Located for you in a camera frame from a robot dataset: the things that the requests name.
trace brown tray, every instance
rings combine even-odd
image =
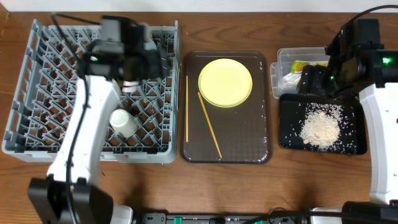
[[[198,97],[201,70],[220,58],[242,63],[250,71],[253,81],[249,97],[238,106],[220,108],[203,99],[222,159]],[[191,52],[183,61],[184,76],[188,76],[189,136],[187,142],[185,117],[184,144],[180,149],[182,157],[193,163],[263,164],[269,161],[272,138],[266,58],[259,52]]]

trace yellow package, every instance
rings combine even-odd
[[[328,62],[304,62],[304,61],[294,61],[292,65],[292,73],[302,72],[304,66],[306,65],[322,65],[328,66]]]

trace wooden table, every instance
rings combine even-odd
[[[96,20],[104,13],[74,13]],[[285,47],[329,44],[354,14],[331,13],[110,13],[145,21],[152,26],[182,29],[183,54],[192,50],[257,50],[269,64]],[[398,14],[373,14],[380,19],[382,43],[398,49]],[[50,25],[49,13],[12,12],[0,41],[0,136],[9,108],[33,19]],[[61,24],[78,24],[61,19]],[[342,206],[368,201],[371,184],[370,152],[363,156],[281,149],[278,145],[278,100],[272,97],[274,157],[264,166],[189,164],[179,155],[171,164],[102,162],[100,187],[115,202],[140,212],[267,213]],[[182,136],[183,117],[179,133]],[[27,197],[32,177],[45,177],[49,164],[26,163],[0,153],[0,222],[38,223]]]

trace gray plastic dish rack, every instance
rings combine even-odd
[[[100,26],[61,28],[79,56],[101,37]],[[180,29],[178,21],[150,29],[155,42],[164,38],[170,76],[144,80],[135,93],[124,93],[118,108],[133,114],[139,129],[124,139],[109,126],[102,161],[169,163],[177,156]],[[55,26],[33,21],[2,142],[6,154],[26,162],[52,162],[57,156],[76,95],[76,59],[70,51]]]

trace chopstick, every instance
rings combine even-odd
[[[188,119],[188,76],[187,76],[187,94],[185,95],[185,97],[186,97],[186,99],[187,99],[187,101],[186,101],[186,103],[185,103],[185,114],[186,114],[186,121],[185,121],[185,124],[187,125],[187,127],[186,127],[186,130],[187,130],[187,137],[186,137],[186,139],[187,139],[187,142],[188,142],[188,121],[189,121],[189,119]]]
[[[211,126],[211,123],[210,123],[210,120],[209,120],[209,116],[207,115],[205,104],[203,103],[203,99],[201,98],[200,92],[198,92],[198,96],[199,96],[199,100],[200,100],[200,103],[201,103],[201,107],[203,108],[203,112],[205,112],[206,120],[207,120],[207,123],[209,124],[211,135],[213,136],[214,143],[216,144],[216,147],[217,147],[217,150],[218,150],[218,154],[220,155],[220,158],[223,158],[223,156],[221,155],[220,148],[218,147],[217,139],[216,139],[216,136],[214,135],[213,127]]]

